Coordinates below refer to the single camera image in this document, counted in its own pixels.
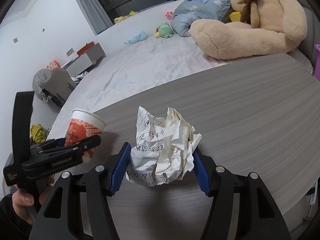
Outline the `person's left hand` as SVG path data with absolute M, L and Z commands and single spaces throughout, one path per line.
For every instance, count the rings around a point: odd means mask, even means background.
M 52 189 L 52 184 L 55 181 L 54 176 L 49 176 L 46 179 L 46 181 L 47 181 L 47 187 L 44 189 L 44 191 L 40 194 L 40 197 L 39 197 L 39 202 L 41 205 L 46 201 L 46 198 Z M 24 220 L 28 224 L 33 225 L 34 221 L 27 211 L 28 207 L 33 207 L 34 205 L 34 198 L 31 194 L 23 192 L 21 190 L 16 191 L 12 195 L 12 205 L 18 217 L 20 217 L 22 220 Z

